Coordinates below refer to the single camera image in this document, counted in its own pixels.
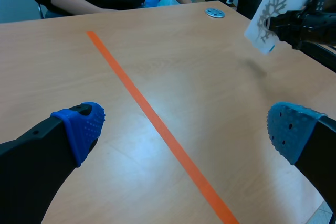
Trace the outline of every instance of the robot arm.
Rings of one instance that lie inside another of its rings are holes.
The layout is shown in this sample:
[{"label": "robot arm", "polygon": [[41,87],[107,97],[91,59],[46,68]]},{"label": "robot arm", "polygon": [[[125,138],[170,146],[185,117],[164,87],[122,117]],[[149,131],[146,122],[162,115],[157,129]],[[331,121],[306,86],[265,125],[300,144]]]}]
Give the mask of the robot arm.
[{"label": "robot arm", "polygon": [[304,10],[270,17],[264,25],[296,50],[303,42],[336,46],[336,0],[309,0]]}]

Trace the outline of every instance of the orange tape line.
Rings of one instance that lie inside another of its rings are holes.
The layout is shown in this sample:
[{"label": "orange tape line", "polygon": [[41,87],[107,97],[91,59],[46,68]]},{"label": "orange tape line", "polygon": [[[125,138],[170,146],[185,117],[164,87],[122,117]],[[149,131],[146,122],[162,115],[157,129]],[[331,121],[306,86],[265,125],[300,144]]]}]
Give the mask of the orange tape line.
[{"label": "orange tape line", "polygon": [[189,174],[190,178],[193,180],[195,185],[203,194],[204,198],[208,201],[211,207],[215,210],[218,217],[225,224],[239,224],[235,216],[231,213],[230,209],[225,205],[220,196],[216,193],[214,188],[206,180],[204,175],[194,164],[191,158],[188,156],[187,152],[178,143],[173,134],[168,130],[167,126],[162,122],[153,108],[150,106],[145,97],[134,85],[132,80],[128,77],[125,71],[121,68],[119,63],[113,57],[113,55],[108,51],[102,41],[98,38],[95,32],[88,31],[88,36],[95,44],[97,49],[104,56],[105,60],[111,66],[113,71],[119,77],[121,82],[133,96],[137,104],[140,106],[142,111],[145,113],[147,118],[151,121],[153,126],[156,128],[157,132],[161,135],[162,139],[168,145],[172,153],[175,155],[177,160],[181,163],[185,171]]}]

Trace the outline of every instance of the wooden table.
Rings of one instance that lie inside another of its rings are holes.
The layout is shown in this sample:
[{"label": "wooden table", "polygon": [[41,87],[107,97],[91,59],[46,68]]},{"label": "wooden table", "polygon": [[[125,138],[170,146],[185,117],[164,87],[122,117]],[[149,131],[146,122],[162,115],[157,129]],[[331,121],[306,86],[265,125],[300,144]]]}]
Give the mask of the wooden table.
[{"label": "wooden table", "polygon": [[[226,17],[210,18],[206,7]],[[243,37],[248,23],[207,2],[0,25],[2,142],[84,101],[107,115],[44,223],[221,223],[90,30],[240,223],[306,223],[322,198],[274,149],[266,115],[288,101],[336,118],[336,76],[286,44],[261,55]]]}]

